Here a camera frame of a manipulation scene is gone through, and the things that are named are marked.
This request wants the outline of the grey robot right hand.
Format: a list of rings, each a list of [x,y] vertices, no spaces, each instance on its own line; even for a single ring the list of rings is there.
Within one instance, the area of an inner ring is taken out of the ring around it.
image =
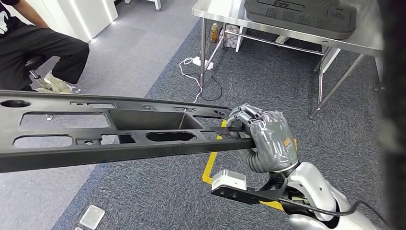
[[[238,151],[252,171],[281,173],[299,164],[293,136],[282,112],[266,111],[246,103],[230,112],[226,126],[244,129],[231,132],[233,138],[249,136],[254,141],[254,147]]]

